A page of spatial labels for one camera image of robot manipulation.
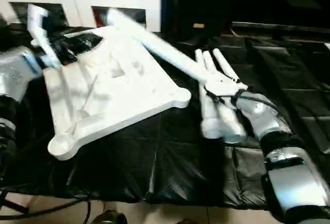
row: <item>white plastic tray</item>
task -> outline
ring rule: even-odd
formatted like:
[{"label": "white plastic tray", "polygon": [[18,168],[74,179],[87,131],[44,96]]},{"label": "white plastic tray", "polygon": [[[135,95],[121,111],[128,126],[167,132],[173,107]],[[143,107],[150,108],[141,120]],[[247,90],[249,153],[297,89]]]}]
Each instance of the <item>white plastic tray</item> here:
[{"label": "white plastic tray", "polygon": [[137,41],[110,26],[85,32],[104,40],[78,62],[43,70],[55,129],[48,151],[59,160],[163,110],[184,108],[191,98]]}]

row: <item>black tablecloth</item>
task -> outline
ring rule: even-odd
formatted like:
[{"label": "black tablecloth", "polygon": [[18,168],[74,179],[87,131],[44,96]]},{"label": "black tablecloth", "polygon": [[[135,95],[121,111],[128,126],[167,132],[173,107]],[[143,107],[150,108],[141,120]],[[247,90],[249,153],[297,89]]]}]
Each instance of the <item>black tablecloth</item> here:
[{"label": "black tablecloth", "polygon": [[[330,52],[323,44],[209,38],[175,45],[191,57],[198,47],[218,47],[244,83],[278,105],[328,179],[330,159],[317,146],[330,145]],[[266,209],[258,142],[252,136],[238,145],[204,139],[197,82],[157,61],[179,86],[191,91],[189,106],[166,110],[94,141],[68,161],[58,161],[47,151],[54,130],[46,87],[42,78],[32,81],[20,109],[19,152],[0,190]],[[251,135],[248,122],[246,129]]]}]

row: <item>tile floor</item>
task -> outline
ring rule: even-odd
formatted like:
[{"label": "tile floor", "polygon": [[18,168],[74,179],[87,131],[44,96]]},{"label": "tile floor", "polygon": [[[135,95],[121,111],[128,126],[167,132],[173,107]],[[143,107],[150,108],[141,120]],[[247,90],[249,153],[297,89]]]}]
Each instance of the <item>tile floor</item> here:
[{"label": "tile floor", "polygon": [[[53,197],[33,197],[20,194],[8,194],[8,200],[30,207],[31,212],[64,204],[71,200]],[[219,207],[195,207],[174,205],[148,205],[146,203],[122,203],[92,201],[90,223],[103,209],[124,213],[128,224],[176,224],[184,218],[197,221],[199,224],[279,224],[267,211],[233,210]],[[87,205],[82,202],[68,209],[52,214],[17,220],[3,221],[1,224],[82,224],[86,216]],[[17,212],[3,207],[0,215],[13,215]]]}]

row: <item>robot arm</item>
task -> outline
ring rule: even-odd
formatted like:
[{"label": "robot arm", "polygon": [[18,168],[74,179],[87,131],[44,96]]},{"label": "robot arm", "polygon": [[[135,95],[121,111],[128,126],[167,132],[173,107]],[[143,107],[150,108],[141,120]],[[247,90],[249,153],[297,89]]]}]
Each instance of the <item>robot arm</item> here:
[{"label": "robot arm", "polygon": [[[266,180],[278,200],[285,223],[330,223],[328,186],[303,149],[301,140],[278,116],[276,106],[270,100],[261,94],[248,92],[248,87],[238,83],[238,76],[226,67],[229,64],[220,63],[224,72],[230,72],[234,77],[212,74],[119,11],[109,10],[107,20],[204,84],[211,97],[231,109],[239,109],[249,119],[265,156]],[[216,51],[215,56],[220,58],[219,53]]]}]

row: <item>cabinet door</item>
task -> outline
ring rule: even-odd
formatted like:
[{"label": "cabinet door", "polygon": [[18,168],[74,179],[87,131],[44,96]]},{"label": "cabinet door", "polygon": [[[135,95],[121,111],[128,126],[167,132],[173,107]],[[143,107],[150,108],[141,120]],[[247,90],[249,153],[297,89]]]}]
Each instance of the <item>cabinet door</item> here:
[{"label": "cabinet door", "polygon": [[41,6],[59,17],[68,26],[81,26],[74,0],[0,0],[0,12],[7,23],[26,22],[29,3]]},{"label": "cabinet door", "polygon": [[75,0],[82,25],[106,25],[108,8],[115,7],[145,25],[150,31],[160,31],[160,0]]}]

